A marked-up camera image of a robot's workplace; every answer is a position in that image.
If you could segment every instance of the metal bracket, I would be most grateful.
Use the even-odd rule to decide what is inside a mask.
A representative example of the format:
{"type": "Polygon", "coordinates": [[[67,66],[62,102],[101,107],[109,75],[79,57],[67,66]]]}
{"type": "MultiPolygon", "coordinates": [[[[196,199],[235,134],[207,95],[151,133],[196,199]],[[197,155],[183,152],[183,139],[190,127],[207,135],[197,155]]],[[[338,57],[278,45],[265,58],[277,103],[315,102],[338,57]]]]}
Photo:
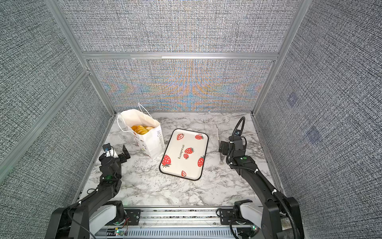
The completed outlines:
{"type": "Polygon", "coordinates": [[[85,59],[243,59],[277,60],[277,52],[82,52],[85,59]]]}
{"type": "Polygon", "coordinates": [[[56,20],[57,24],[59,25],[60,29],[64,33],[67,41],[69,42],[70,46],[72,47],[73,52],[76,54],[79,62],[81,63],[82,67],[84,69],[90,70],[89,79],[91,83],[94,86],[95,91],[97,92],[98,96],[100,97],[101,101],[105,105],[106,109],[108,110],[109,114],[111,116],[115,116],[115,109],[112,104],[112,102],[109,99],[109,96],[107,95],[104,87],[102,86],[101,82],[97,78],[97,75],[95,74],[94,70],[92,69],[90,63],[88,63],[83,54],[82,54],[82,47],[79,44],[77,37],[75,36],[73,30],[71,29],[68,20],[65,17],[64,12],[62,11],[60,4],[57,2],[57,0],[45,0],[45,3],[50,9],[50,12],[52,13],[54,19],[56,20]]]}
{"type": "MultiPolygon", "coordinates": [[[[128,217],[127,224],[128,226],[138,226],[139,219],[141,218],[141,210],[140,209],[125,209],[126,217],[128,217]]],[[[112,222],[108,222],[106,226],[115,226],[112,222]]]]}
{"type": "Polygon", "coordinates": [[[235,214],[233,209],[218,209],[220,223],[222,225],[229,225],[232,219],[238,218],[238,215],[235,214]]]}

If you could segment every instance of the white marble surface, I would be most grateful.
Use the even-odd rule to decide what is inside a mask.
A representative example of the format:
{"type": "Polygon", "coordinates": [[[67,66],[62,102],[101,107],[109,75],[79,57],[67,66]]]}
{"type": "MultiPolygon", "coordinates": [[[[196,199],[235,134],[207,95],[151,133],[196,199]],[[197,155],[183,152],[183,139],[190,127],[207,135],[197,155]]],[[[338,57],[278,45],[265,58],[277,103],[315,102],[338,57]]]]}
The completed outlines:
{"type": "MultiPolygon", "coordinates": [[[[159,164],[163,154],[155,159],[143,155],[128,133],[121,132],[114,121],[105,143],[110,143],[118,153],[121,153],[125,144],[131,158],[122,164],[122,186],[112,200],[121,200],[126,206],[228,206],[243,199],[258,201],[249,184],[235,170],[230,169],[225,162],[219,164],[216,125],[220,140],[227,141],[242,116],[246,117],[243,133],[248,140],[246,154],[256,161],[263,174],[273,182],[249,113],[171,112],[153,113],[152,116],[161,123],[166,146],[171,133],[177,128],[203,132],[209,136],[202,177],[198,181],[191,181],[162,174],[159,164]]],[[[97,187],[101,176],[99,166],[97,160],[81,198],[87,195],[88,189],[97,187]]]]}

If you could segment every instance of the white tray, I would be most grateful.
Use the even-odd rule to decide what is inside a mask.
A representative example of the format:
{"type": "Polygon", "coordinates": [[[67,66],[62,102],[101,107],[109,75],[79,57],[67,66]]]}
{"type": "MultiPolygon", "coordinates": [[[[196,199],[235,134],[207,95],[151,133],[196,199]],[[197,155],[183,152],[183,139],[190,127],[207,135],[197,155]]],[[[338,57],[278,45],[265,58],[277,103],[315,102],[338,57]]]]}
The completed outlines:
{"type": "Polygon", "coordinates": [[[159,165],[159,171],[190,180],[202,176],[208,136],[189,130],[176,129],[159,165]]]}

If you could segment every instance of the gray fabric wall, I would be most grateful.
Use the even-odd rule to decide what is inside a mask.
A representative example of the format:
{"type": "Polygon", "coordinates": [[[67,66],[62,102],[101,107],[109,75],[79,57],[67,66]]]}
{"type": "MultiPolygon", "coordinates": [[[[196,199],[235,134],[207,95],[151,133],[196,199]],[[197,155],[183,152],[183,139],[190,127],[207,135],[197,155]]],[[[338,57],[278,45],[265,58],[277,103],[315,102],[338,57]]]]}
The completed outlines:
{"type": "Polygon", "coordinates": [[[84,79],[0,184],[0,238],[44,238],[51,213],[71,204],[109,119],[84,79]]]}
{"type": "Polygon", "coordinates": [[[314,0],[257,115],[311,238],[382,238],[381,19],[314,0]]]}
{"type": "Polygon", "coordinates": [[[59,0],[84,51],[278,52],[299,0],[59,0]]]}
{"type": "Polygon", "coordinates": [[[250,111],[271,60],[90,60],[118,112],[250,111]]]}
{"type": "MultiPolygon", "coordinates": [[[[82,66],[43,0],[2,1],[0,19],[1,160],[82,66]]],[[[1,239],[44,238],[53,210],[72,202],[109,119],[84,79],[0,183],[1,239]]]]}
{"type": "Polygon", "coordinates": [[[0,161],[82,70],[48,7],[0,2],[0,161]]]}
{"type": "MultiPolygon", "coordinates": [[[[278,52],[299,0],[58,1],[85,52],[278,52]]],[[[271,61],[97,60],[116,107],[249,111],[271,61]]]]}

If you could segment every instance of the white paper bag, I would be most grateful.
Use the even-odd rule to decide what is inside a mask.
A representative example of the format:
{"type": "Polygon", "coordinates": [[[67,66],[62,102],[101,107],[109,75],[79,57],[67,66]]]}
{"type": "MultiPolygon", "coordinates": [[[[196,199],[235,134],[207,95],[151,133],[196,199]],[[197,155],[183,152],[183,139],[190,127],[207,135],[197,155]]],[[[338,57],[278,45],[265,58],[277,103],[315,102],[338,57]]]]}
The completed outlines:
{"type": "Polygon", "coordinates": [[[163,141],[162,128],[160,127],[160,123],[153,119],[150,114],[146,115],[142,113],[142,110],[138,111],[136,109],[129,109],[118,115],[117,122],[119,128],[123,132],[131,135],[131,138],[135,144],[140,147],[144,154],[153,159],[164,152],[165,143],[163,141]],[[131,129],[134,125],[151,126],[154,127],[154,129],[144,135],[140,135],[131,129]]]}

